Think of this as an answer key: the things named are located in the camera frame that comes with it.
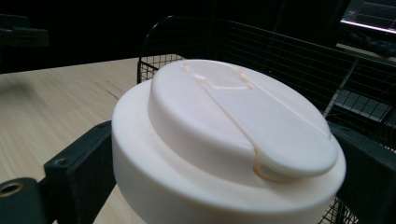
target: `table surface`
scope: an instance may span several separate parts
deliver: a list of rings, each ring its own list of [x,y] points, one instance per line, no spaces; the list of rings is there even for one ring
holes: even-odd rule
[[[0,75],[0,183],[44,178],[46,161],[111,120],[136,69],[134,58]],[[94,223],[145,222],[116,186]]]

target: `dark wall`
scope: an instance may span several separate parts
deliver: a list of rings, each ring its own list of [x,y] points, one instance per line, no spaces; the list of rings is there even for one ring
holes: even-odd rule
[[[218,0],[217,17],[241,21],[327,47],[336,43],[350,0]]]
[[[169,15],[207,16],[204,1],[6,0],[0,14],[26,16],[49,46],[2,47],[0,73],[137,57],[151,27]]]
[[[216,17],[331,45],[348,0],[5,0],[0,14],[46,29],[49,46],[2,47],[0,74],[137,57],[159,20],[169,15]]]

